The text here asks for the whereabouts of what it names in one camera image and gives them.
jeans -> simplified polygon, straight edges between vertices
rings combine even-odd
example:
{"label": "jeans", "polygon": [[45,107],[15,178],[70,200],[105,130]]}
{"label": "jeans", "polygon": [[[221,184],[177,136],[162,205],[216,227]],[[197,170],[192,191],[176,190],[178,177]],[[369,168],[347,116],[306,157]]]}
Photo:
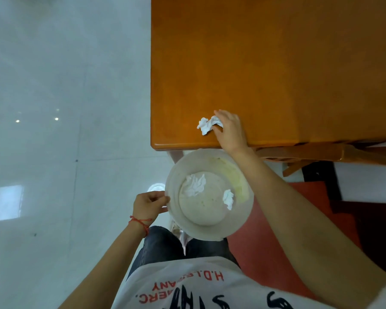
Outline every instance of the jeans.
{"label": "jeans", "polygon": [[138,267],[149,263],[213,256],[226,258],[239,266],[226,238],[221,241],[191,239],[186,245],[185,256],[181,242],[173,233],[166,228],[153,226],[149,228],[149,235],[144,239],[143,248],[134,260],[128,277]]}

person's left hand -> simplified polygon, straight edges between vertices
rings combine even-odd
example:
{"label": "person's left hand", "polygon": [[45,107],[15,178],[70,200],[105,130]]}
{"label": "person's left hand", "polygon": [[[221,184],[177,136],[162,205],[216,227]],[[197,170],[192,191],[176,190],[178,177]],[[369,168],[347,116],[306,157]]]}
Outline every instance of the person's left hand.
{"label": "person's left hand", "polygon": [[163,206],[169,201],[170,197],[165,196],[164,191],[138,194],[133,204],[133,217],[139,220],[151,219],[143,221],[145,225],[150,226],[160,213],[167,211],[167,207]]}

wooden chair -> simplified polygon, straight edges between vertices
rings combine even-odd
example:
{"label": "wooden chair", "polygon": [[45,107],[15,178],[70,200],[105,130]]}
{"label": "wooden chair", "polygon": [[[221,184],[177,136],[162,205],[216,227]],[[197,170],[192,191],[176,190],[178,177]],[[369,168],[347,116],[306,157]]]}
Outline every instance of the wooden chair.
{"label": "wooden chair", "polygon": [[297,146],[267,147],[256,151],[264,159],[288,163],[283,171],[287,177],[315,161],[376,164],[386,166],[386,147],[367,147],[363,150],[349,144],[305,144]]}

red string bracelet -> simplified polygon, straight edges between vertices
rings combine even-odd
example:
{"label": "red string bracelet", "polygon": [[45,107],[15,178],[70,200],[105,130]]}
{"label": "red string bracelet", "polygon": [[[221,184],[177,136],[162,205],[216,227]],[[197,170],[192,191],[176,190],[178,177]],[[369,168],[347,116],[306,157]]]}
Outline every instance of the red string bracelet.
{"label": "red string bracelet", "polygon": [[143,223],[143,221],[151,221],[152,220],[151,218],[150,219],[136,219],[135,217],[130,216],[130,219],[131,220],[129,221],[129,223],[132,222],[132,221],[137,221],[138,223],[140,223],[144,227],[144,230],[146,231],[146,235],[144,237],[149,235],[149,226],[145,225]]}

crumpled tissue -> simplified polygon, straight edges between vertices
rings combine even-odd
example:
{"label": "crumpled tissue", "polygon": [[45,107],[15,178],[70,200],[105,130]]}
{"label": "crumpled tissue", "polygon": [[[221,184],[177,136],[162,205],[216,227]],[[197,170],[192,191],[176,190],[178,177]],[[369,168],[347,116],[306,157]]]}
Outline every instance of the crumpled tissue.
{"label": "crumpled tissue", "polygon": [[184,189],[184,194],[187,197],[196,196],[197,194],[205,190],[206,178],[203,174],[200,178],[196,177],[194,174],[188,175],[186,177],[186,186]]}
{"label": "crumpled tissue", "polygon": [[221,123],[220,119],[216,116],[212,116],[210,120],[203,117],[199,121],[197,129],[200,128],[200,130],[202,130],[202,135],[206,135],[211,130],[212,125],[219,125],[223,128],[223,124]]}
{"label": "crumpled tissue", "polygon": [[223,193],[223,203],[225,203],[227,205],[228,210],[232,210],[233,196],[234,196],[234,194],[230,191],[230,189],[227,189]]}

